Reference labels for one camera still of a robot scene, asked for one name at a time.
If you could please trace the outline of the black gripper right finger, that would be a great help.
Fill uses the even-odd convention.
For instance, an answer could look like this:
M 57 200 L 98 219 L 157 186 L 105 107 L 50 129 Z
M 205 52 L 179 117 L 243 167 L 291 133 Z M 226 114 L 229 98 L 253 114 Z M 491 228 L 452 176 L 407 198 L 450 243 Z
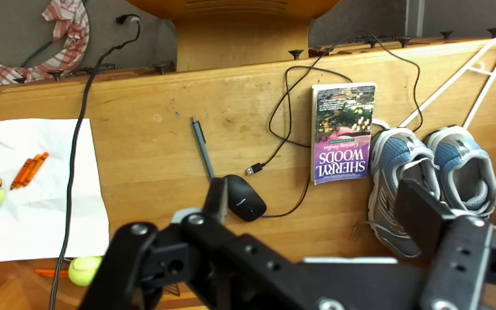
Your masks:
M 429 260 L 436 257 L 446 228 L 455 221 L 455 214 L 417 181 L 400 183 L 395 217 Z

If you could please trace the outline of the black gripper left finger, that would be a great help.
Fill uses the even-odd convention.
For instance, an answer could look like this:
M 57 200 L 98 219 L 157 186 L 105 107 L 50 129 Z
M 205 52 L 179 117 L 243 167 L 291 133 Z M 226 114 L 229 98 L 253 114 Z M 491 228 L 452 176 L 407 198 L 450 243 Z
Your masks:
M 226 219 L 226 181 L 222 178 L 214 178 L 210 181 L 210 188 L 207 191 L 207 198 L 204 204 L 204 212 L 222 222 Z

